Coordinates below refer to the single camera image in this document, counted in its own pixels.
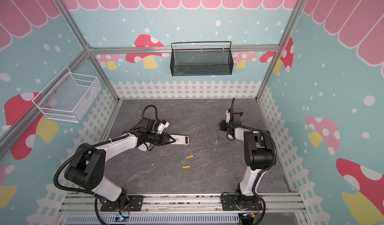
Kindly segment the white remote control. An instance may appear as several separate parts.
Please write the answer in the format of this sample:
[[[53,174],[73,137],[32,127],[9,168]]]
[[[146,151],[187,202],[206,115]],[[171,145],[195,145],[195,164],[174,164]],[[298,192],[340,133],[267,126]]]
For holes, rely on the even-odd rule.
[[[141,145],[139,145],[139,146],[138,146],[138,149],[141,150],[141,151],[143,151],[143,152],[146,152],[146,151],[149,150],[147,144],[141,144]]]
[[[171,135],[171,137],[175,140],[174,144],[176,145],[188,145],[190,143],[189,136]]]

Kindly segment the clear handle screwdriver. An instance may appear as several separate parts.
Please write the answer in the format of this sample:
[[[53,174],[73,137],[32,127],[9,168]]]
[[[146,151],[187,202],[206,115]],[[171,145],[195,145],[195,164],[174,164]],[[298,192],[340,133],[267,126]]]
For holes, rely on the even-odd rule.
[[[216,140],[214,141],[214,148],[213,148],[213,151],[217,151],[217,149],[218,149],[219,138],[220,138],[220,132],[218,132],[218,134],[217,134],[217,136],[216,136]]]

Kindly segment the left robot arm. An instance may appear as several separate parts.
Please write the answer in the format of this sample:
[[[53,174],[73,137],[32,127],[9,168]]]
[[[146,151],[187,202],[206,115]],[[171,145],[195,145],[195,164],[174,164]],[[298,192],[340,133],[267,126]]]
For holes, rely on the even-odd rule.
[[[184,136],[165,133],[164,129],[168,125],[165,120],[143,118],[137,127],[124,131],[115,139],[95,145],[80,145],[66,166],[65,179],[83,188],[84,193],[102,201],[125,204],[126,192],[104,175],[105,163],[131,149],[149,151],[150,146],[164,146],[186,140]]]

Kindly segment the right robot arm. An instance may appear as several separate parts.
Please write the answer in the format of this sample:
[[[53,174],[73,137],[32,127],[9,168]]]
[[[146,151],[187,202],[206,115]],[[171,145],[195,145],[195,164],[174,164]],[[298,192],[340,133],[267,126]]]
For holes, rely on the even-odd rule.
[[[242,124],[242,112],[226,111],[220,130],[230,141],[244,142],[244,159],[247,169],[233,196],[225,195],[224,204],[238,210],[261,209],[262,201],[257,189],[264,174],[276,164],[277,149],[270,132]]]

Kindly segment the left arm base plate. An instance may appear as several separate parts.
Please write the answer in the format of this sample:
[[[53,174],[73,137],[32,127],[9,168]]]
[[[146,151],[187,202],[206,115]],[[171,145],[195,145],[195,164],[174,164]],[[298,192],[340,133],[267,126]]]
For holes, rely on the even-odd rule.
[[[107,200],[102,204],[102,212],[140,212],[144,196],[125,195],[115,202]]]

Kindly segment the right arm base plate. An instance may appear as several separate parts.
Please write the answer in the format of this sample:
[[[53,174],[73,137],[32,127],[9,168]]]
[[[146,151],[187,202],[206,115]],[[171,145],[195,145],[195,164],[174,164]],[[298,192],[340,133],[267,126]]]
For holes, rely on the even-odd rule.
[[[264,208],[262,201],[255,196],[223,193],[220,202],[224,211],[262,211]]]

